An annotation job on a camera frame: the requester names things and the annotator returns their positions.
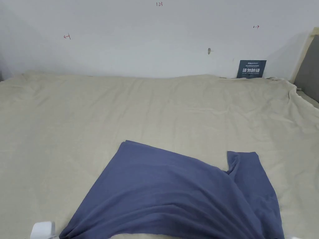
beige bedsheet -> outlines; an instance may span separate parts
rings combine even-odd
[[[124,140],[224,170],[227,150],[257,152],[286,236],[318,238],[319,109],[289,82],[34,72],[0,83],[0,237],[60,232]]]

white wall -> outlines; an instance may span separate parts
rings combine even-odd
[[[0,70],[235,77],[267,60],[264,77],[290,79],[319,25],[318,0],[161,1],[0,0]]]

blue cloth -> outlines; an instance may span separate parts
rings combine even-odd
[[[181,238],[284,238],[273,187],[253,153],[227,153],[229,171],[123,142],[60,238],[122,233]]]

gray headboard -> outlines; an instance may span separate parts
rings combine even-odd
[[[319,35],[315,35],[300,65],[294,84],[319,102]]]

sign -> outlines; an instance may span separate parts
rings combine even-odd
[[[261,78],[265,70],[266,61],[243,61],[239,63],[237,78]]]

